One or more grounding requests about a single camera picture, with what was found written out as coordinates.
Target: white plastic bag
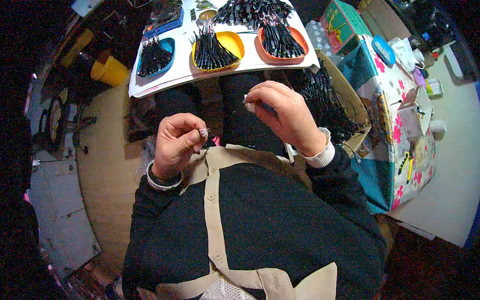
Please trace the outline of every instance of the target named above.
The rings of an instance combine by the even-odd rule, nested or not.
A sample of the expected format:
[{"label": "white plastic bag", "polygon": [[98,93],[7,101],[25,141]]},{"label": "white plastic bag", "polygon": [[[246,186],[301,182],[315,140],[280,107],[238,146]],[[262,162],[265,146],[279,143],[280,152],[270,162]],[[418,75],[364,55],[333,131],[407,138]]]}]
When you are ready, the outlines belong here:
[{"label": "white plastic bag", "polygon": [[388,42],[388,45],[395,52],[395,56],[402,62],[405,70],[412,72],[415,69],[415,64],[419,62],[413,55],[408,38],[401,40],[398,37],[394,37]]}]

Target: white cuff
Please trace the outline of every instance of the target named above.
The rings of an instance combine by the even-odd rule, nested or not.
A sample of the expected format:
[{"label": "white cuff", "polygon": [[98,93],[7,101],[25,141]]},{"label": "white cuff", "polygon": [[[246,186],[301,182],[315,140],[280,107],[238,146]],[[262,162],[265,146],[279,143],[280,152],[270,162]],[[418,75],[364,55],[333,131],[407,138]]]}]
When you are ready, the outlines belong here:
[{"label": "white cuff", "polygon": [[330,140],[330,131],[327,128],[319,127],[318,130],[325,133],[327,136],[327,146],[317,155],[313,157],[304,157],[307,163],[313,168],[323,168],[326,167],[335,156],[335,147],[333,147],[332,141]]},{"label": "white cuff", "polygon": [[172,189],[172,188],[180,185],[180,183],[183,181],[183,172],[182,171],[180,171],[180,181],[175,183],[174,185],[163,186],[163,185],[158,185],[155,182],[153,182],[152,179],[150,178],[150,175],[148,174],[148,170],[150,169],[150,165],[153,164],[154,161],[155,160],[152,160],[147,166],[147,180],[148,180],[148,183],[152,186],[152,188],[154,188],[158,191],[168,191],[169,189]]}]

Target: bracelet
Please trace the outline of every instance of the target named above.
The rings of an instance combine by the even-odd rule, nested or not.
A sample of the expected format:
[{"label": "bracelet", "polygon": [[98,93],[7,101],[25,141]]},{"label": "bracelet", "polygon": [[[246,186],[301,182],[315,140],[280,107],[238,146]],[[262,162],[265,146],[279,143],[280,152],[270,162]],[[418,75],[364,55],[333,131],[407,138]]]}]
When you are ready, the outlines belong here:
[{"label": "bracelet", "polygon": [[158,179],[157,177],[155,177],[155,175],[153,174],[153,171],[152,171],[152,166],[153,164],[150,164],[148,166],[148,177],[150,178],[150,180],[156,184],[156,185],[160,185],[160,186],[164,186],[164,187],[169,187],[169,186],[172,186],[176,183],[178,183],[180,180],[181,180],[181,172],[179,171],[177,175],[175,175],[174,177],[172,178],[168,178],[166,180],[160,180]]}]

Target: person's right hand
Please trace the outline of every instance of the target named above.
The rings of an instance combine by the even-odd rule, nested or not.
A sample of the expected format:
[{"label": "person's right hand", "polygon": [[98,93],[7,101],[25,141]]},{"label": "person's right hand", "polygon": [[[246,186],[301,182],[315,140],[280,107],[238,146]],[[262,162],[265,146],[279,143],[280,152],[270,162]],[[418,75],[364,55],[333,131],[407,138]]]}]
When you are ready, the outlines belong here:
[{"label": "person's right hand", "polygon": [[[265,81],[254,86],[245,98],[254,106],[255,115],[285,143],[295,146],[304,156],[322,152],[327,140],[318,130],[303,97],[286,85]],[[274,109],[269,111],[262,102]]]},{"label": "person's right hand", "polygon": [[198,129],[205,128],[205,122],[191,113],[163,118],[156,136],[152,166],[155,177],[167,180],[183,171],[192,154],[198,152],[207,141],[208,136],[201,137],[198,132]]}]

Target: green box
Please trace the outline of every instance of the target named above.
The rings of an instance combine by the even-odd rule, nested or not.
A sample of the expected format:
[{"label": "green box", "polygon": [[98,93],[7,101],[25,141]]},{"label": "green box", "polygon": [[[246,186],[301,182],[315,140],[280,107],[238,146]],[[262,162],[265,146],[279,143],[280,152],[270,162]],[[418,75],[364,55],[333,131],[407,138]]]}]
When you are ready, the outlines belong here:
[{"label": "green box", "polygon": [[[332,31],[328,30],[330,21]],[[372,36],[355,8],[342,1],[332,0],[320,18],[320,22],[334,54],[352,51],[358,45],[357,35]]]}]

